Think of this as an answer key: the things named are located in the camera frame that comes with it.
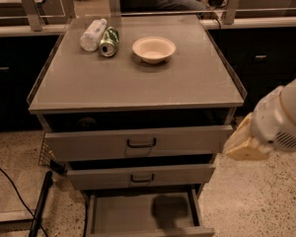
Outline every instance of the white bowl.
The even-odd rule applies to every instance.
[[[176,46],[172,41],[162,37],[147,37],[136,41],[132,50],[144,61],[157,64],[174,54]]]

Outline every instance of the green can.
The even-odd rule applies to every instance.
[[[118,50],[118,31],[113,27],[108,27],[103,33],[100,41],[99,51],[105,57],[112,57]]]

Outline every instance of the jeans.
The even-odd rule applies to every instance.
[[[206,10],[206,6],[201,3],[201,0],[157,0],[157,6],[159,9],[165,10]]]

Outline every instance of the closed drawer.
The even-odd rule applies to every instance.
[[[95,192],[88,208],[86,237],[210,237],[193,187]]]
[[[47,133],[58,161],[172,156],[221,151],[230,125]]]
[[[146,166],[139,163],[140,167],[128,167],[131,165],[121,161],[119,168],[70,170],[67,175],[75,190],[204,184],[209,182],[214,167],[201,163],[201,157],[186,155],[181,162],[176,157],[160,158],[166,160],[168,165],[161,165],[156,157],[153,163],[148,161]]]

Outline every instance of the floor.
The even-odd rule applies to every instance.
[[[75,1],[77,16],[107,15],[107,1],[87,0],[87,6]],[[43,137],[41,130],[0,133],[0,167],[31,209],[36,208],[48,171],[38,163]],[[203,224],[215,229],[215,237],[296,237],[296,152],[273,152],[261,162],[236,162],[219,154],[215,165],[213,177],[199,198]],[[48,236],[83,236],[82,195],[66,178],[53,172],[52,179],[42,226]],[[0,172],[0,212],[24,210]],[[28,236],[30,227],[30,221],[0,223],[0,237]],[[44,236],[41,230],[38,236]]]

